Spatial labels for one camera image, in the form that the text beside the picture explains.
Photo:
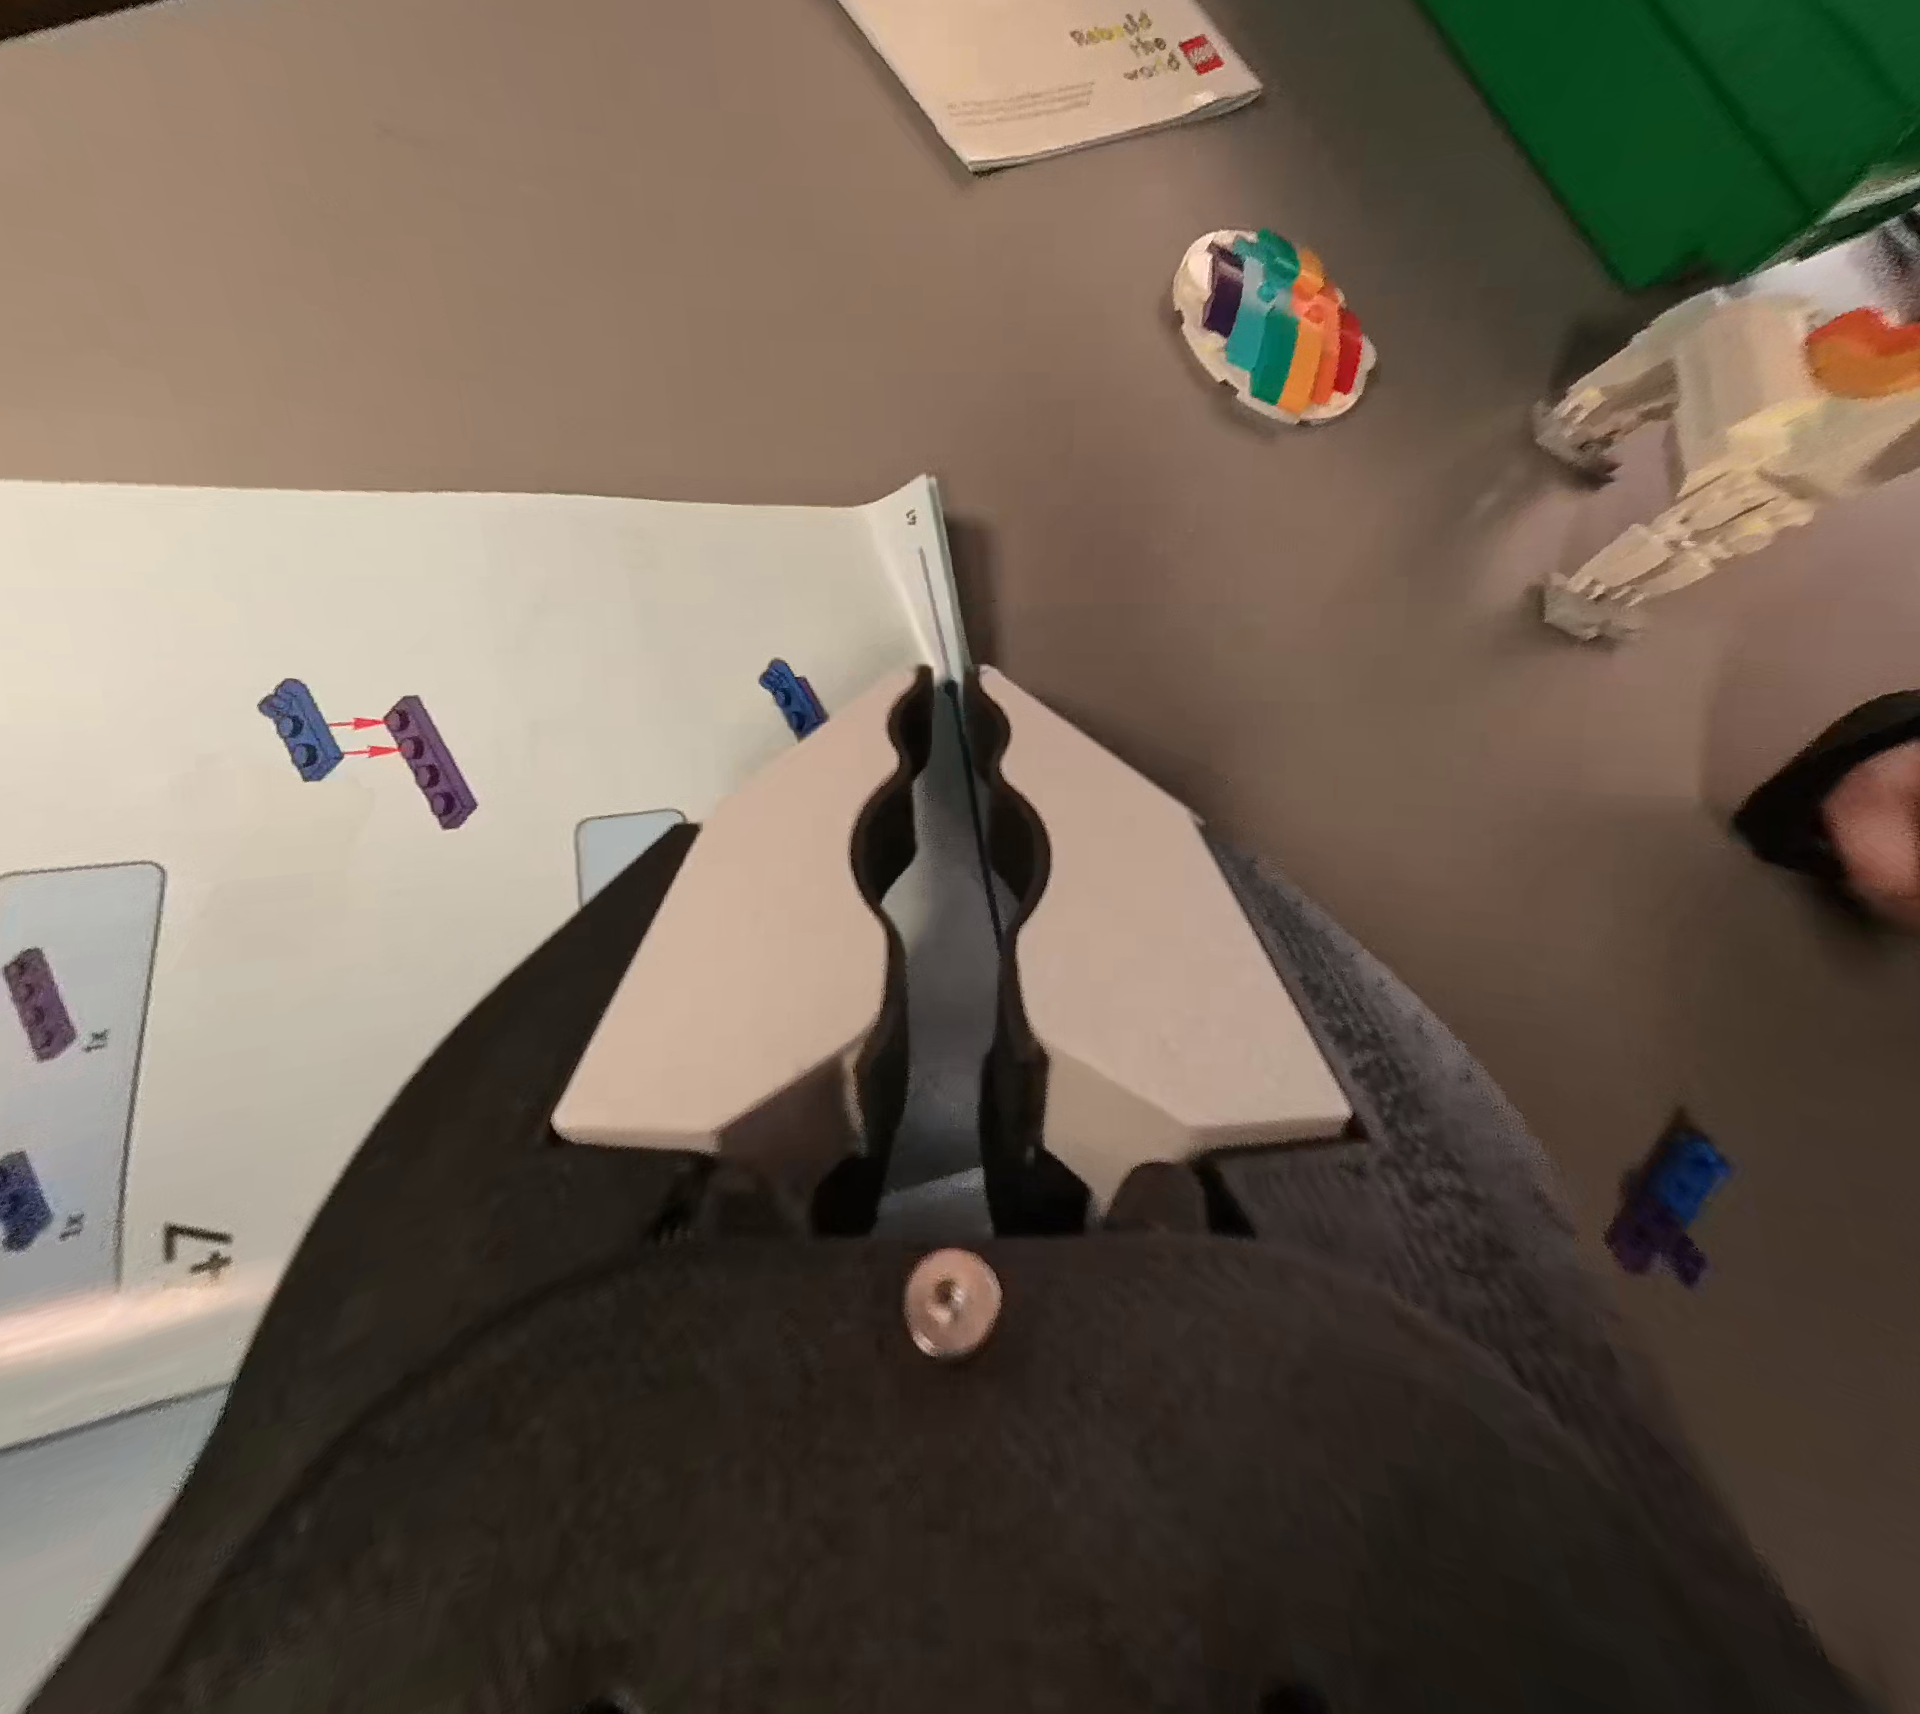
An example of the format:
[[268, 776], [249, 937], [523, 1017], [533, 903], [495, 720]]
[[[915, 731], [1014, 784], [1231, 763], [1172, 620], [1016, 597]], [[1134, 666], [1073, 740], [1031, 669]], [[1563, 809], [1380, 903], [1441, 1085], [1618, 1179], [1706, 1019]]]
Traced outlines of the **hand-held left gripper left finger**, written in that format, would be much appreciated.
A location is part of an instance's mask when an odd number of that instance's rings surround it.
[[888, 675], [693, 833], [566, 1081], [569, 1146], [747, 1171], [825, 1236], [866, 1236], [907, 1100], [907, 952], [936, 680]]

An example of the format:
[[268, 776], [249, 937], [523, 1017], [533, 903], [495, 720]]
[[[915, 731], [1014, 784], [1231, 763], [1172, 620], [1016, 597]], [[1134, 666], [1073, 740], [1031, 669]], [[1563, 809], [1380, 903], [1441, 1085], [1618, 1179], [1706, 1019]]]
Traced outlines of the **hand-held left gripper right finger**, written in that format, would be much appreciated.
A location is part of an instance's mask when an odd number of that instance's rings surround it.
[[990, 666], [963, 720], [1014, 894], [978, 1081], [995, 1231], [1081, 1231], [1143, 1167], [1344, 1138], [1352, 1100], [1201, 822]]

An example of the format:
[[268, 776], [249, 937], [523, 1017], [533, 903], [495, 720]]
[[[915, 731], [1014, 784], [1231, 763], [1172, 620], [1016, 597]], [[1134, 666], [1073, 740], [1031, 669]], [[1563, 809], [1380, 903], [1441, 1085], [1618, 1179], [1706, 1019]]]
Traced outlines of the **blue and purple lego assembly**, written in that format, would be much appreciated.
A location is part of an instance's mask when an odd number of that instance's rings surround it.
[[1667, 1271], [1697, 1291], [1711, 1263], [1692, 1227], [1732, 1177], [1734, 1163], [1720, 1146], [1687, 1110], [1677, 1110], [1650, 1152], [1619, 1179], [1619, 1200], [1604, 1231], [1607, 1252], [1622, 1275]]

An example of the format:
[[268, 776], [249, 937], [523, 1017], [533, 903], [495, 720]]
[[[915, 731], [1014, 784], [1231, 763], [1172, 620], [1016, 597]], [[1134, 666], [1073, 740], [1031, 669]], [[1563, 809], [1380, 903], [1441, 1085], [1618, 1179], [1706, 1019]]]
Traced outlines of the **pale blue instruction booklet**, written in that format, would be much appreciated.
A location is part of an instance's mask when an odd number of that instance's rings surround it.
[[971, 662], [854, 510], [3, 481], [3, 1445], [225, 1385], [383, 1106], [647, 833]]

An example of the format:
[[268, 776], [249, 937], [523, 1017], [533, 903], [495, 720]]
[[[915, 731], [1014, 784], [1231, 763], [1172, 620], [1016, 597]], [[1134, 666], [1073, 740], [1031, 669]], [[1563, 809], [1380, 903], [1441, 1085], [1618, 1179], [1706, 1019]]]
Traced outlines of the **white lego unicorn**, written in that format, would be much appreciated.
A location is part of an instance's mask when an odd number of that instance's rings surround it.
[[1622, 644], [1654, 602], [1916, 473], [1916, 213], [1667, 306], [1530, 432], [1597, 492], [1539, 618]]

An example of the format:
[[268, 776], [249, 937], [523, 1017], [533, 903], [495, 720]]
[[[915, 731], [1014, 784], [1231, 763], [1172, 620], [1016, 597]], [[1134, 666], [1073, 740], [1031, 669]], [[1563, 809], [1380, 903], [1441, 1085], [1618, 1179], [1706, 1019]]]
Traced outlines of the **rainbow lego model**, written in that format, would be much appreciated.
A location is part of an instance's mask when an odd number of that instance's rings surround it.
[[1377, 342], [1322, 257], [1269, 226], [1194, 236], [1168, 306], [1203, 377], [1290, 430], [1349, 414], [1377, 373]]

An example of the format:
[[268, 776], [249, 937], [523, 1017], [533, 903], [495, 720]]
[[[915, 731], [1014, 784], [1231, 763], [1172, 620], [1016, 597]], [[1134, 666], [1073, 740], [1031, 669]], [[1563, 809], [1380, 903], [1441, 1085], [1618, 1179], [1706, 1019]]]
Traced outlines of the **person's right hand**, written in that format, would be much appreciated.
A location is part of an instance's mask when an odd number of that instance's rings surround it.
[[1824, 825], [1849, 901], [1916, 931], [1916, 745], [1849, 767], [1827, 795]]

